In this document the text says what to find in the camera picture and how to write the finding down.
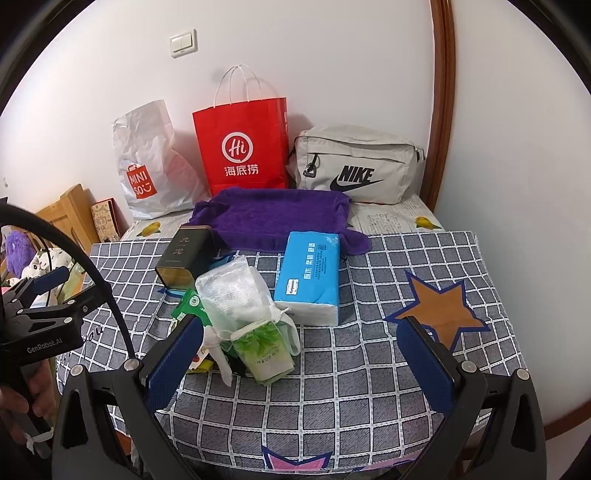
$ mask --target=purple towel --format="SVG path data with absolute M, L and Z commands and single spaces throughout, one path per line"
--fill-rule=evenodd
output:
M 284 252 L 290 232 L 338 233 L 341 252 L 360 255 L 371 244 L 348 230 L 349 202 L 341 192 L 232 187 L 196 204 L 189 225 L 211 226 L 229 248 L 261 252 Z

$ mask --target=checkered tablecloth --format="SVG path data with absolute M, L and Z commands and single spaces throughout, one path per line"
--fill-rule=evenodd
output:
M 490 332 L 462 333 L 454 355 L 485 372 L 525 367 L 513 330 L 473 234 L 371 236 L 366 255 L 339 268 L 340 325 L 300 327 L 295 370 L 269 387 L 217 372 L 188 375 L 165 410 L 156 413 L 178 450 L 217 465 L 269 469 L 269 455 L 305 462 L 325 456 L 326 472 L 392 465 L 416 455 L 442 421 L 430 410 L 396 343 L 396 325 L 382 319 L 413 300 L 407 271 L 445 288 L 465 279 L 466 300 Z M 142 356 L 171 327 L 178 299 L 165 296 L 154 273 L 167 240 L 95 245 L 91 258 L 113 294 Z M 282 255 L 241 251 L 273 292 Z M 70 366 L 117 368 L 124 343 L 108 309 L 88 315 L 83 349 L 59 359 L 61 386 Z M 125 431 L 118 408 L 116 428 Z M 486 421 L 481 412 L 477 424 Z

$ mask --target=star pattern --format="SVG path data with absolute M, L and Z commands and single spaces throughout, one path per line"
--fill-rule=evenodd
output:
M 433 333 L 438 342 L 451 351 L 455 350 L 462 332 L 490 331 L 468 306 L 464 280 L 439 290 L 409 271 L 406 275 L 415 300 L 386 317 L 387 322 L 397 322 L 405 317 L 414 316 L 421 325 Z
M 328 466 L 332 456 L 332 452 L 329 452 L 305 460 L 289 460 L 289 458 L 270 451 L 264 445 L 262 445 L 262 454 L 265 457 L 267 468 L 271 470 L 289 470 L 291 472 L 321 470 Z

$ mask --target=red gift bag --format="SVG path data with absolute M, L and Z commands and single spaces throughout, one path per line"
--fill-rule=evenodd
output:
M 241 64 L 224 74 L 213 107 L 193 113 L 212 195 L 233 186 L 279 189 L 288 185 L 287 102 L 285 98 L 250 100 L 242 67 L 248 68 Z M 246 82 L 246 102 L 232 103 L 232 75 L 236 69 L 242 72 Z M 228 73 L 230 103 L 216 105 L 217 93 Z M 253 76 L 261 92 L 261 84 Z

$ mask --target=silver screw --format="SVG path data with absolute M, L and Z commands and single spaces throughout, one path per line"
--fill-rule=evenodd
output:
M 522 368 L 517 370 L 517 376 L 522 380 L 530 379 L 530 373 L 527 370 L 523 370 Z
M 76 377 L 76 376 L 80 375 L 83 370 L 84 370 L 84 367 L 82 365 L 80 365 L 80 364 L 74 365 L 70 369 L 70 375 L 73 375 L 74 377 Z
M 139 360 L 137 358 L 129 358 L 123 364 L 123 368 L 125 368 L 128 372 L 135 370 L 139 367 Z
M 476 370 L 478 370 L 478 368 L 476 367 L 476 364 L 474 362 L 470 362 L 468 360 L 468 361 L 462 362 L 462 370 L 464 370 L 464 372 L 466 372 L 468 374 L 472 374 Z

